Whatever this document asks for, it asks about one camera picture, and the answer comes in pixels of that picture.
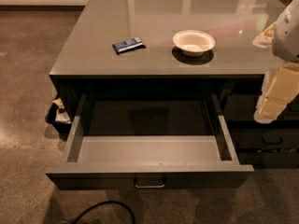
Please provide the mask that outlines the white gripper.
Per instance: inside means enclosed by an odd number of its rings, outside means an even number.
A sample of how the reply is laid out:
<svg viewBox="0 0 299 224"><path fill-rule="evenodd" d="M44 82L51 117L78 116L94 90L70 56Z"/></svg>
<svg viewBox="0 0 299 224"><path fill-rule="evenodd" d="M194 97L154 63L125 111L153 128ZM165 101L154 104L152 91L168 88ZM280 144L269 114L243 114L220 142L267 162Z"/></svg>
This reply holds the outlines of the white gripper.
<svg viewBox="0 0 299 224"><path fill-rule="evenodd" d="M284 61L299 61L299 0L292 0L278 16L276 22L257 35L255 47L271 48L273 54ZM268 124L276 120L299 94L299 63L283 63L269 69L264 76L254 120Z"/></svg>

